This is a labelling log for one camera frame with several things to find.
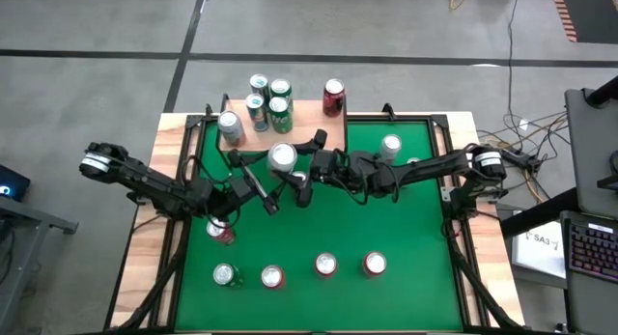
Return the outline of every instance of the wooden board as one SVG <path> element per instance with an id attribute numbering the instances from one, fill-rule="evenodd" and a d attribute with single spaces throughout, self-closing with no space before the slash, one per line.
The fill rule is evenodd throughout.
<path id="1" fill-rule="evenodd" d="M 272 146 L 275 143 L 284 142 L 290 144 L 300 144 L 308 142 L 316 134 L 316 130 L 321 128 L 328 133 L 326 138 L 326 150 L 346 147 L 346 132 L 343 124 L 344 114 L 337 117 L 327 117 L 322 112 L 322 102 L 317 99 L 295 99 L 294 100 L 294 128 L 288 133 L 277 133 L 271 127 L 264 132 L 257 132 L 253 129 L 253 123 L 249 117 L 249 112 L 244 104 L 244 99 L 230 99 L 226 105 L 226 110 L 233 111 L 239 115 L 244 127 L 247 141 L 237 149 L 241 152 L 261 152 L 264 146 Z M 219 141 L 221 151 L 229 151 L 233 147 L 229 146 L 223 138 Z"/>
<path id="2" fill-rule="evenodd" d="M 349 114 L 376 115 L 380 113 Z M 470 112 L 398 112 L 397 114 L 445 114 L 448 117 L 453 148 L 460 149 L 469 143 L 478 143 L 476 127 Z M 162 114 L 154 141 L 150 166 L 172 177 L 175 175 L 178 165 L 184 122 L 187 115 L 192 114 Z M 438 148 L 444 151 L 444 144 L 441 139 L 438 139 Z M 484 212 L 495 214 L 495 206 L 493 205 L 479 204 L 478 208 Z M 135 225 L 151 218 L 152 214 L 152 208 L 141 208 L 137 213 Z M 121 277 L 121 286 L 115 299 L 111 326 L 120 325 L 125 321 L 144 299 L 144 296 L 146 296 L 155 282 L 156 268 L 164 235 L 164 219 L 161 222 L 156 221 L 151 225 L 141 228 L 130 239 L 124 272 Z M 488 287 L 490 293 L 492 293 L 506 313 L 514 321 L 524 324 L 511 265 L 500 231 L 500 223 L 489 216 L 478 215 L 470 220 L 470 229 L 483 283 Z M 478 324 L 474 292 L 469 283 L 465 282 L 464 287 L 470 316 L 473 320 L 472 323 Z M 161 305 L 161 315 L 167 312 L 168 306 L 166 303 Z"/>

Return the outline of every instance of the aluminum can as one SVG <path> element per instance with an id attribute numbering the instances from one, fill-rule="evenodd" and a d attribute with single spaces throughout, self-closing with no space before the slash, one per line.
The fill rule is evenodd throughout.
<path id="1" fill-rule="evenodd" d="M 234 243 L 234 240 L 236 239 L 236 232 L 234 231 L 234 228 L 229 228 L 228 226 L 228 223 L 213 218 L 208 222 L 208 224 L 206 224 L 206 233 L 212 237 L 212 239 L 225 245 L 229 245 Z"/>
<path id="2" fill-rule="evenodd" d="M 241 146 L 247 139 L 239 116 L 232 111 L 221 113 L 217 120 L 217 126 L 225 142 L 232 147 Z"/>
<path id="3" fill-rule="evenodd" d="M 402 139 L 398 135 L 386 135 L 379 145 L 379 156 L 384 162 L 392 165 L 401 149 Z"/>
<path id="4" fill-rule="evenodd" d="M 322 277 L 330 277 L 337 270 L 337 259 L 328 252 L 322 253 L 316 258 L 315 265 L 319 275 Z"/>
<path id="5" fill-rule="evenodd" d="M 298 154 L 293 145 L 277 143 L 268 150 L 268 169 L 291 173 L 294 170 Z"/>
<path id="6" fill-rule="evenodd" d="M 268 130 L 267 105 L 260 94 L 251 94 L 245 99 L 253 129 L 262 132 Z"/>
<path id="7" fill-rule="evenodd" d="M 346 104 L 346 88 L 339 79 L 330 79 L 324 85 L 322 111 L 328 117 L 337 117 Z"/>
<path id="8" fill-rule="evenodd" d="M 214 282 L 222 287 L 237 288 L 243 283 L 240 271 L 233 265 L 219 264 L 212 272 Z"/>
<path id="9" fill-rule="evenodd" d="M 287 98 L 290 102 L 290 111 L 294 112 L 292 98 L 292 84 L 286 79 L 275 79 L 270 83 L 270 98 Z"/>
<path id="10" fill-rule="evenodd" d="M 262 284 L 268 289 L 279 289 L 285 284 L 286 276 L 283 268 L 268 265 L 262 270 Z"/>
<path id="11" fill-rule="evenodd" d="M 268 104 L 272 128 L 278 133 L 288 133 L 294 127 L 290 102 L 287 98 L 272 98 Z"/>
<path id="12" fill-rule="evenodd" d="M 381 275 L 386 270 L 386 258 L 380 252 L 369 252 L 363 258 L 362 268 L 369 277 Z"/>
<path id="13" fill-rule="evenodd" d="M 270 88 L 268 86 L 268 78 L 263 74 L 253 74 L 249 78 L 249 85 L 251 85 L 251 92 L 253 94 L 262 95 L 264 102 L 270 102 Z"/>

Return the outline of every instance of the green felt mat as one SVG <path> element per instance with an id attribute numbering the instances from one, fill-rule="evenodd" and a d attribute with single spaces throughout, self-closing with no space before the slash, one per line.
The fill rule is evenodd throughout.
<path id="1" fill-rule="evenodd" d="M 425 123 L 349 122 L 349 151 L 376 151 L 388 133 L 402 137 L 396 163 L 410 157 L 431 157 Z M 228 171 L 216 151 L 216 126 L 211 125 L 203 153 L 214 177 Z M 306 171 L 308 157 L 296 170 Z M 277 182 L 266 162 L 252 165 L 270 191 Z M 370 198 L 361 207 L 339 189 L 314 184 L 312 204 L 294 205 L 286 189 L 281 210 L 268 216 L 259 199 L 242 207 L 237 240 L 230 246 L 206 234 L 206 219 L 195 218 L 184 268 L 177 330 L 459 330 L 462 327 L 436 181 L 423 181 L 390 197 Z M 361 272 L 363 256 L 384 254 L 386 271 L 368 279 Z M 331 252 L 338 270 L 319 278 L 316 256 Z M 236 265 L 245 283 L 239 290 L 217 286 L 212 270 L 219 263 Z M 282 290 L 265 289 L 260 273 L 280 265 L 286 274 Z"/>

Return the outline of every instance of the keyboard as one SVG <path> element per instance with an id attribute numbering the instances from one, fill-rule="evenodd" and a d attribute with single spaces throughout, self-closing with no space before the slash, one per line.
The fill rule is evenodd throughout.
<path id="1" fill-rule="evenodd" d="M 618 282 L 618 235 L 605 227 L 593 229 L 574 222 L 570 226 L 570 268 Z"/>

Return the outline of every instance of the gray floor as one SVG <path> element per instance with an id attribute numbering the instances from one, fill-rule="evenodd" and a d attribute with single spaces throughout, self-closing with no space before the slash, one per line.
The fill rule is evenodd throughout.
<path id="1" fill-rule="evenodd" d="M 193 52 L 505 59 L 513 0 L 207 0 Z M 0 0 L 0 49 L 180 52 L 195 0 Z M 552 0 L 520 0 L 515 58 L 618 61 L 618 46 L 566 40 Z M 176 61 L 0 57 L 0 162 L 33 180 L 27 202 L 79 221 L 74 237 L 51 235 L 37 293 L 18 327 L 43 334 L 101 329 L 135 207 L 119 186 L 88 181 L 77 166 L 90 141 L 126 146 L 144 161 Z M 472 111 L 478 128 L 503 128 L 505 68 L 189 61 L 176 112 L 243 97 L 255 72 L 292 80 L 319 98 L 327 78 L 347 84 L 350 111 Z M 530 120 L 563 110 L 569 88 L 597 87 L 616 70 L 515 68 L 513 110 Z M 504 138 L 514 136 L 505 133 Z M 552 194 L 574 184 L 569 147 L 539 180 Z M 549 148 L 544 152 L 552 154 Z M 508 184 L 519 183 L 513 174 Z M 535 204 L 525 188 L 504 202 Z M 526 323 L 564 321 L 562 293 L 518 282 Z"/>

